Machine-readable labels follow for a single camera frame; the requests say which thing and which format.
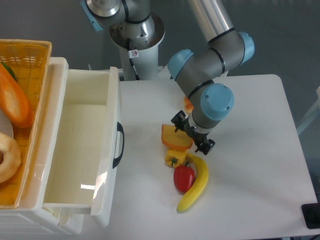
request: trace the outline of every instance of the pepper stem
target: pepper stem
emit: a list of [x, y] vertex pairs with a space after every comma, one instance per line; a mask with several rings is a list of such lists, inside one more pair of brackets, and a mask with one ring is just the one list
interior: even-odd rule
[[176, 158], [172, 158], [171, 159], [171, 166], [173, 167], [174, 164], [176, 164], [178, 162], [178, 160]]

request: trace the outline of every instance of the yellow banana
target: yellow banana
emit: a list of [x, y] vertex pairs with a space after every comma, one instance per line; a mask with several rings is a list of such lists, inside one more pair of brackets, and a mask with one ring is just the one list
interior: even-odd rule
[[185, 160], [190, 163], [194, 163], [197, 171], [197, 177], [192, 187], [183, 195], [178, 206], [176, 207], [178, 212], [184, 212], [188, 210], [192, 204], [194, 204], [194, 202], [205, 189], [209, 178], [207, 164], [201, 157], [188, 153]]

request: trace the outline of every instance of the yellow basket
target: yellow basket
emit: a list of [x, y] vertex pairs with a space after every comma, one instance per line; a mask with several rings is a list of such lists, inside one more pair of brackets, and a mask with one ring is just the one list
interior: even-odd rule
[[32, 127], [13, 125], [13, 137], [21, 150], [21, 164], [10, 179], [0, 183], [0, 209], [19, 206], [32, 159], [51, 49], [48, 41], [0, 39], [0, 62], [12, 68], [35, 112]]

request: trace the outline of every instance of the toy food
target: toy food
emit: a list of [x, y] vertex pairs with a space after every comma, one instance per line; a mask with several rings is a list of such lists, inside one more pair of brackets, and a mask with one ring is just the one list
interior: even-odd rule
[[188, 153], [186, 155], [186, 161], [195, 165], [197, 176], [192, 187], [183, 195], [178, 203], [178, 206], [176, 207], [178, 212], [184, 212], [188, 210], [192, 204], [194, 204], [194, 202], [204, 191], [209, 179], [207, 164], [201, 157]]
[[34, 122], [34, 111], [26, 94], [2, 64], [0, 64], [0, 109], [19, 128], [31, 127]]
[[17, 81], [16, 75], [14, 73], [14, 71], [12, 70], [11, 67], [9, 67], [7, 64], [5, 64], [3, 61], [1, 62], [1, 64], [4, 66], [4, 68], [8, 71], [8, 73], [11, 75], [11, 77]]
[[185, 165], [177, 166], [173, 173], [174, 185], [183, 193], [191, 188], [195, 180], [195, 171], [188, 167], [188, 164], [189, 162], [187, 161]]
[[2, 132], [0, 132], [0, 152], [3, 154], [3, 160], [0, 162], [0, 183], [2, 183], [16, 173], [21, 163], [21, 152], [17, 141]]
[[176, 168], [184, 163], [187, 156], [187, 152], [188, 150], [180, 151], [169, 149], [164, 157], [165, 163], [170, 167]]
[[192, 112], [192, 110], [194, 109], [194, 106], [192, 105], [192, 103], [189, 101], [189, 99], [184, 96], [183, 98], [183, 105], [184, 105], [184, 111], [186, 114], [190, 114]]
[[162, 125], [161, 140], [162, 143], [173, 150], [184, 151], [192, 147], [193, 139], [184, 131], [175, 132], [174, 125]]

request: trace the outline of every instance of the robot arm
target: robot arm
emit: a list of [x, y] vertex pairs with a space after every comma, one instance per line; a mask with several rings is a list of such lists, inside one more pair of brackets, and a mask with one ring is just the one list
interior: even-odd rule
[[212, 79], [250, 59], [255, 46], [248, 34], [236, 32], [220, 0], [189, 0], [189, 3], [209, 48], [201, 55], [185, 49], [169, 60], [170, 74], [194, 106], [187, 118], [180, 111], [171, 122], [176, 131], [184, 131], [193, 138], [196, 152], [207, 155], [215, 145], [207, 135], [234, 105], [232, 91]]

